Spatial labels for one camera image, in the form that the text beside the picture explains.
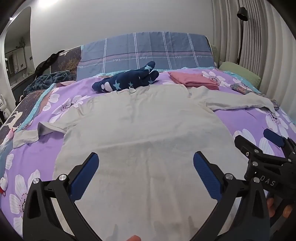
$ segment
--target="cartoon figurine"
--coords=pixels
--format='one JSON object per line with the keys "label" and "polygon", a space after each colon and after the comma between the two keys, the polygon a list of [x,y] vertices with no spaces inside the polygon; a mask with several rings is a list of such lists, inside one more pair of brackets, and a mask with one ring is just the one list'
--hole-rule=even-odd
{"label": "cartoon figurine", "polygon": [[5,191],[7,189],[7,180],[3,177],[0,179],[0,194],[5,196]]}

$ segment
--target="patterned bedding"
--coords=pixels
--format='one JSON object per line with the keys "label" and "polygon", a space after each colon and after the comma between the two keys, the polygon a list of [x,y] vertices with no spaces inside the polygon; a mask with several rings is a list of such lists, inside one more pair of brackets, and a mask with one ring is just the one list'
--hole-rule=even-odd
{"label": "patterned bedding", "polygon": [[[241,83],[242,78],[235,74],[229,75],[213,68],[181,69],[177,71],[203,73],[206,76],[212,76],[220,83],[219,91],[240,94],[230,89],[231,84]],[[42,108],[40,114],[33,119],[27,129],[36,129],[40,121],[54,122],[69,108],[78,107],[97,95],[91,86],[99,80],[101,80],[100,77],[91,77],[69,86],[54,89],[46,107]],[[157,80],[156,85],[174,84],[169,79],[167,72],[161,73]],[[296,140],[296,127],[281,109],[276,114],[258,108],[217,110],[215,113],[227,126],[233,137],[239,134],[243,135],[262,149],[264,153],[283,156],[281,149],[263,137],[263,130],[266,128]],[[1,209],[19,234],[22,234],[23,207],[31,181],[36,177],[42,180],[51,180],[54,162],[62,143],[63,134],[54,132],[40,137],[38,142],[25,144],[12,150],[7,156],[8,189],[6,197],[2,196],[1,198]]]}
{"label": "patterned bedding", "polygon": [[[50,73],[69,70],[73,80],[99,73],[138,69],[149,61],[157,69],[214,67],[207,38],[199,34],[143,32],[120,35],[82,45],[60,53]],[[30,114],[42,92],[28,95],[0,130],[0,144],[11,127],[17,128]]]}

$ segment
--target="shirt sleeve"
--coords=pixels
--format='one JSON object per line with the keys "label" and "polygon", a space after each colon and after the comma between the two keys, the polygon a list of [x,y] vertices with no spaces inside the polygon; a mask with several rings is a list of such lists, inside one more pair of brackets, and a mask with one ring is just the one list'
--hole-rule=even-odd
{"label": "shirt sleeve", "polygon": [[188,91],[190,98],[205,103],[205,105],[212,111],[266,107],[272,113],[275,113],[274,106],[268,98],[254,93],[239,95],[217,90],[209,90],[205,86],[198,88],[192,87],[188,89]]}
{"label": "shirt sleeve", "polygon": [[39,122],[36,130],[20,130],[13,137],[13,148],[18,148],[24,144],[34,143],[39,140],[39,136],[52,133],[54,131],[66,134],[69,129],[76,126],[81,118],[86,116],[93,108],[93,99],[87,101],[84,105],[70,107],[57,121],[54,123]]}

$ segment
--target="blue gripper pad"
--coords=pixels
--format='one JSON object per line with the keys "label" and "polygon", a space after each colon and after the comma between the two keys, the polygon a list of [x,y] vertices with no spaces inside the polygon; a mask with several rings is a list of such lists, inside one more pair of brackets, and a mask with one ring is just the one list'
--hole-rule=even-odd
{"label": "blue gripper pad", "polygon": [[279,136],[278,134],[274,133],[270,129],[265,129],[263,131],[263,136],[267,140],[270,140],[272,143],[274,143],[275,145],[277,145],[278,147],[283,147],[284,146],[283,138],[281,136]]}
{"label": "blue gripper pad", "polygon": [[207,162],[197,152],[193,156],[193,165],[211,198],[220,201],[220,199],[222,198],[221,183],[216,178],[216,176],[208,166]]}
{"label": "blue gripper pad", "polygon": [[95,172],[99,167],[99,157],[93,153],[71,183],[70,199],[72,202],[80,200]]}

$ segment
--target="green pillow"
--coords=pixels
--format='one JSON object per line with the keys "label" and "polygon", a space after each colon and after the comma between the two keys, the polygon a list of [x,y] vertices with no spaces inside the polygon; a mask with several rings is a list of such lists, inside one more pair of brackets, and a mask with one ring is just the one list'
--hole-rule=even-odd
{"label": "green pillow", "polygon": [[222,71],[230,71],[232,73],[238,74],[241,77],[247,79],[256,89],[259,88],[261,78],[254,74],[253,72],[245,69],[244,67],[237,65],[232,62],[223,62],[219,68]]}

